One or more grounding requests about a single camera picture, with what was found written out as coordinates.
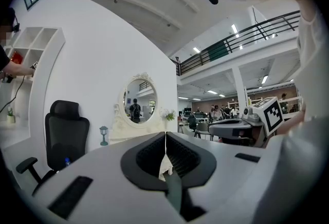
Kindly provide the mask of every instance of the small lamp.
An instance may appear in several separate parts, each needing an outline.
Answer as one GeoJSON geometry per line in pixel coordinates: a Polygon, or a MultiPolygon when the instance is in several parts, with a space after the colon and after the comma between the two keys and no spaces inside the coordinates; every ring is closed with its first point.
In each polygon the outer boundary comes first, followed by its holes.
{"type": "Polygon", "coordinates": [[[103,136],[103,141],[101,142],[101,145],[108,145],[108,142],[105,141],[105,136],[107,134],[107,127],[106,126],[102,126],[101,128],[99,128],[99,130],[101,131],[101,135],[103,136]]]}

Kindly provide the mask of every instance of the ornate mirror frame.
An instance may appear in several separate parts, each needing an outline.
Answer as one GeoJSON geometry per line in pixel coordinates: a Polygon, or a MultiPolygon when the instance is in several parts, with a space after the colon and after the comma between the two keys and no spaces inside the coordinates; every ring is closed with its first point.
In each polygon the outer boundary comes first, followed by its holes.
{"type": "Polygon", "coordinates": [[[165,125],[162,120],[162,107],[159,106],[158,94],[151,77],[143,72],[132,77],[131,80],[124,86],[118,97],[118,103],[114,105],[114,121],[111,128],[111,136],[108,139],[110,144],[121,142],[137,136],[157,133],[165,130],[165,125]],[[136,80],[143,80],[151,85],[156,96],[156,104],[152,116],[144,123],[134,123],[125,113],[123,105],[123,96],[128,85],[136,80]]]}

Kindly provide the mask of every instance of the small plant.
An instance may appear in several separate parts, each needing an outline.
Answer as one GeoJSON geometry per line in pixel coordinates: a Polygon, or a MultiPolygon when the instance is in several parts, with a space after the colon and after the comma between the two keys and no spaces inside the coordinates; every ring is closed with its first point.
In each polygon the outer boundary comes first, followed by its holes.
{"type": "Polygon", "coordinates": [[[10,106],[8,107],[8,116],[14,116],[14,114],[12,113],[12,108],[10,106]]]}
{"type": "Polygon", "coordinates": [[[164,111],[164,117],[168,120],[168,121],[173,121],[175,120],[175,116],[176,116],[176,112],[174,110],[171,110],[171,112],[169,112],[167,109],[164,111]]]}

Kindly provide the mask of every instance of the small bottle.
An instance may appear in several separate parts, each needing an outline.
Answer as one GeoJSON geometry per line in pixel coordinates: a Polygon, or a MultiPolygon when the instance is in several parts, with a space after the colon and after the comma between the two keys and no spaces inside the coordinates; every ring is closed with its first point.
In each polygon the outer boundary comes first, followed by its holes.
{"type": "Polygon", "coordinates": [[[71,165],[71,161],[70,161],[70,159],[68,157],[65,158],[65,165],[66,166],[71,165]]]}

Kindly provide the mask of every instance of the red object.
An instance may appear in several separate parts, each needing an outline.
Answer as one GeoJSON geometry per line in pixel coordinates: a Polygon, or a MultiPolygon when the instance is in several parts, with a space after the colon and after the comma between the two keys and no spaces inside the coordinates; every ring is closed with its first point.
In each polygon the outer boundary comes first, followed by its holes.
{"type": "Polygon", "coordinates": [[[21,64],[23,61],[23,56],[21,56],[17,51],[14,52],[14,54],[11,57],[11,60],[14,63],[21,64]]]}

